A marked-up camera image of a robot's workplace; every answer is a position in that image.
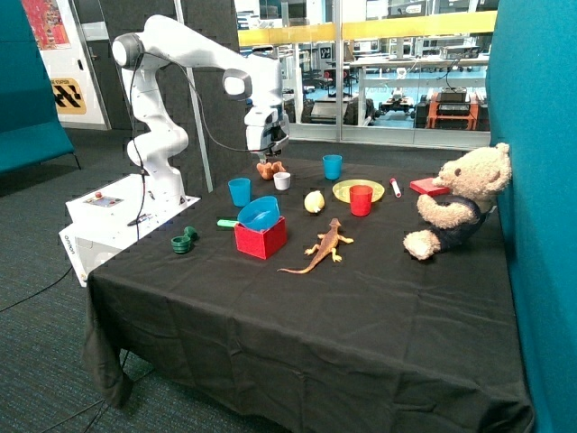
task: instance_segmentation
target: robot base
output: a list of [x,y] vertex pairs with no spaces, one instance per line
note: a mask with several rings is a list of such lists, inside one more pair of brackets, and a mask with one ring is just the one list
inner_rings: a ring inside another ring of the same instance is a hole
[[94,269],[199,200],[186,197],[180,205],[158,208],[146,194],[138,231],[133,222],[141,208],[142,178],[137,174],[67,202],[72,224],[60,231],[60,240],[80,285],[86,287]]

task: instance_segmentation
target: yellow beam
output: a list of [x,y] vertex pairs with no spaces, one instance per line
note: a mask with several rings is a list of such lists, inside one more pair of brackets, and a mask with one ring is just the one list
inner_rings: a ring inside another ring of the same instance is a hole
[[[395,18],[359,23],[344,23],[345,40],[366,38],[397,38],[410,36],[429,36],[456,33],[493,32],[496,11],[439,14]],[[307,43],[334,41],[336,31],[334,24],[302,25],[273,29],[242,30],[238,32],[241,47],[255,45],[282,45],[290,43]]]
[[238,32],[238,42],[241,47],[334,41],[335,37],[336,31],[331,23]]
[[344,23],[343,39],[397,38],[493,32],[497,12],[439,14],[394,20]]

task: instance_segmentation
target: orange toy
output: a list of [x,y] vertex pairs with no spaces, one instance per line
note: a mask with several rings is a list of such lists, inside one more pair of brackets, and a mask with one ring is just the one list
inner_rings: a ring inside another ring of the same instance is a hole
[[262,178],[265,180],[271,180],[275,173],[278,173],[280,171],[286,171],[285,168],[282,166],[282,162],[280,161],[273,163],[267,162],[266,164],[259,162],[258,164],[256,164],[256,170],[259,171]]

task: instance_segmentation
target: door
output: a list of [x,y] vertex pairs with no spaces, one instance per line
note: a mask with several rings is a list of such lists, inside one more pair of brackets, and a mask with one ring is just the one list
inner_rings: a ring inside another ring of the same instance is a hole
[[68,0],[22,0],[65,127],[110,129]]

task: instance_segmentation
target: red box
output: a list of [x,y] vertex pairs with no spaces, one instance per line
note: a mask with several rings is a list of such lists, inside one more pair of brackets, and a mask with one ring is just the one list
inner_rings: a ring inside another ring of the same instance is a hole
[[420,192],[421,194],[428,194],[431,197],[441,196],[451,192],[451,190],[447,187],[436,187],[433,185],[433,178],[413,180],[409,186],[416,192]]
[[285,217],[281,216],[277,224],[262,232],[251,230],[238,223],[234,226],[234,237],[238,251],[266,260],[287,242]]

